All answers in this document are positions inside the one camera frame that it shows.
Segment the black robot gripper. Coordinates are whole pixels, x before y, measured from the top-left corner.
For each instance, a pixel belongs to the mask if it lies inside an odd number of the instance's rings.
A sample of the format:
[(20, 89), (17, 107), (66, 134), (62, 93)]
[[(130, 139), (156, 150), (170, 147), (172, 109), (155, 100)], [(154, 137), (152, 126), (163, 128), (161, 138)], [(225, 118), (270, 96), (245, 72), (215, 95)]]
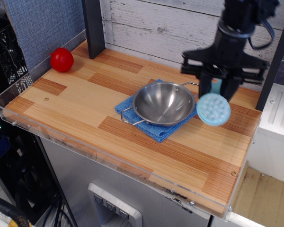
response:
[(226, 22), (219, 21), (214, 43), (205, 49), (184, 51), (181, 73), (196, 75), (199, 79), (199, 97), (211, 91), (214, 78), (223, 80), (223, 97), (230, 101), (240, 84), (261, 83), (263, 74), (270, 64), (244, 52), (247, 42), (254, 49), (251, 36), (255, 25), (246, 30), (234, 29)]

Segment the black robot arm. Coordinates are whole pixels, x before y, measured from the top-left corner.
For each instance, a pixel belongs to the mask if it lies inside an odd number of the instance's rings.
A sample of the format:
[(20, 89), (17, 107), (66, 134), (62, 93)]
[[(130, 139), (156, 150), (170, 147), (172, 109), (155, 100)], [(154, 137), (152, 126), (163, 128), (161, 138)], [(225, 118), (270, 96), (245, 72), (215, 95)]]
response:
[(218, 94), (230, 101), (244, 82), (259, 84), (270, 64), (244, 52), (246, 44), (254, 50), (271, 45), (272, 41), (254, 46), (251, 36), (257, 25), (269, 33), (271, 40), (275, 31), (268, 22), (275, 16), (277, 0), (226, 0), (217, 25), (214, 42), (200, 50), (184, 51), (181, 73), (195, 75), (199, 80), (199, 96), (212, 90), (212, 80), (221, 79)]

